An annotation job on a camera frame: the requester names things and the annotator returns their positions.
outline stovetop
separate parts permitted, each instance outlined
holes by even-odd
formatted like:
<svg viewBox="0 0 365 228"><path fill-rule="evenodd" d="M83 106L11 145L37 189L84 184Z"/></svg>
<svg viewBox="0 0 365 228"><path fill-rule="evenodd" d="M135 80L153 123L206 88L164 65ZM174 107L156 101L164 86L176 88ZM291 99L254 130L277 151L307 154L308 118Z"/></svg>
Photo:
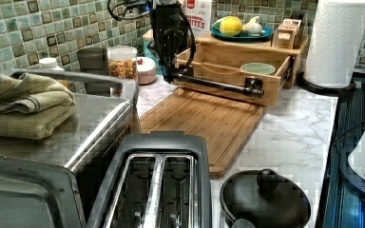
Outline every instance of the stovetop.
<svg viewBox="0 0 365 228"><path fill-rule="evenodd" d="M354 73L356 89L348 98L339 97L330 159L327 164L316 227L365 227L365 198L340 175L340 153L356 146L365 129L365 75Z"/></svg>

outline toaster oven handle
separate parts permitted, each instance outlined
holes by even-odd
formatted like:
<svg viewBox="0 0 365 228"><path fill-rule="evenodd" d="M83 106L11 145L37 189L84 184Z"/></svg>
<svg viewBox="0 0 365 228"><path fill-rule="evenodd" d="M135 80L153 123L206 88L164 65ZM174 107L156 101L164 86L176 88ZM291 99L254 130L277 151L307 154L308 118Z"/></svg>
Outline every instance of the toaster oven handle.
<svg viewBox="0 0 365 228"><path fill-rule="evenodd" d="M139 86L135 80L127 80L84 72L28 68L13 68L10 70L8 75L13 78L18 78L24 73L47 76L55 80L68 80L85 84L97 84L100 86L107 86L108 88L120 88L121 86L121 94L119 98L127 99L129 101L132 101L134 104L136 104L138 101Z"/></svg>

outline marble countertop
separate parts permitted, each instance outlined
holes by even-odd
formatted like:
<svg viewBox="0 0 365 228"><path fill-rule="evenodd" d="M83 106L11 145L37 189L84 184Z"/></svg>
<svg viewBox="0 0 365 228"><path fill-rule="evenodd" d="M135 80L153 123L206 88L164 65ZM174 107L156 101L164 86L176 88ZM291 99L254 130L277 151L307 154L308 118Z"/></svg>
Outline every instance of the marble countertop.
<svg viewBox="0 0 365 228"><path fill-rule="evenodd" d="M142 85L137 103L139 116L176 88L164 82L162 76L150 85ZM211 180L213 227L227 227L220 222L220 190L224 181L240 171L263 168L276 171L303 190L312 205L312 215L305 227L315 227L336 104L335 97L316 95L296 85L283 89L278 104L266 109L226 175Z"/></svg>

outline green plate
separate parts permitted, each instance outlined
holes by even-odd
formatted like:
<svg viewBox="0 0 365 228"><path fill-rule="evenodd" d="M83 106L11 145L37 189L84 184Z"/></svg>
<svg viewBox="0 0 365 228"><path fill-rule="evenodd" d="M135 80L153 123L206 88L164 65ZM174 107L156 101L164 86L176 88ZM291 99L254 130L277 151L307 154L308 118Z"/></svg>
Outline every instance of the green plate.
<svg viewBox="0 0 365 228"><path fill-rule="evenodd" d="M221 32L215 28L211 28L210 31L216 38L220 38L226 41L241 41L241 42L251 42L251 41L266 39L274 33L274 31L268 27L262 27L262 29L265 30L265 33L260 36L250 36L244 31L242 31L237 36L226 36L221 34Z"/></svg>
<svg viewBox="0 0 365 228"><path fill-rule="evenodd" d="M272 74L275 72L275 67L263 64L263 63L249 63L241 66L241 70L245 72L258 73L258 74Z"/></svg>

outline bottle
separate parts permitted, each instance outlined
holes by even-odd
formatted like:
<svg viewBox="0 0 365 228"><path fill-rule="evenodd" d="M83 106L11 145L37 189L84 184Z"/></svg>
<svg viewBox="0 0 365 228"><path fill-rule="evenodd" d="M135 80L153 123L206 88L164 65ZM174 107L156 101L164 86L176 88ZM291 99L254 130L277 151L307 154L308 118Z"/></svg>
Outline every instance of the bottle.
<svg viewBox="0 0 365 228"><path fill-rule="evenodd" d="M43 58L38 61L41 69L51 69L51 70L59 70L65 71L63 68L58 66L58 63L55 58ZM67 87L67 80L57 80L60 84Z"/></svg>

